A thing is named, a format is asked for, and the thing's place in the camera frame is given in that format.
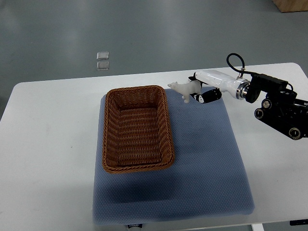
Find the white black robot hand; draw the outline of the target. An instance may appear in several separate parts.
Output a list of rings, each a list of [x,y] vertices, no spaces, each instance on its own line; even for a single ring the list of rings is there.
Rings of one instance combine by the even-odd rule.
[[[217,70],[197,71],[188,79],[189,81],[197,80],[200,85],[207,84],[214,87],[204,93],[191,94],[199,103],[219,100],[223,92],[228,92],[235,99],[243,100],[250,84],[250,81],[244,78],[234,78]]]

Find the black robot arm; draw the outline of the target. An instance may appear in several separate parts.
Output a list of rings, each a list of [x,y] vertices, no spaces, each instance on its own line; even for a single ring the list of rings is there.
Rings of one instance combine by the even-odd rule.
[[[289,83],[265,74],[251,74],[251,82],[244,98],[254,103],[260,93],[266,93],[261,107],[254,112],[255,118],[286,135],[292,140],[308,136],[308,102],[297,98]]]

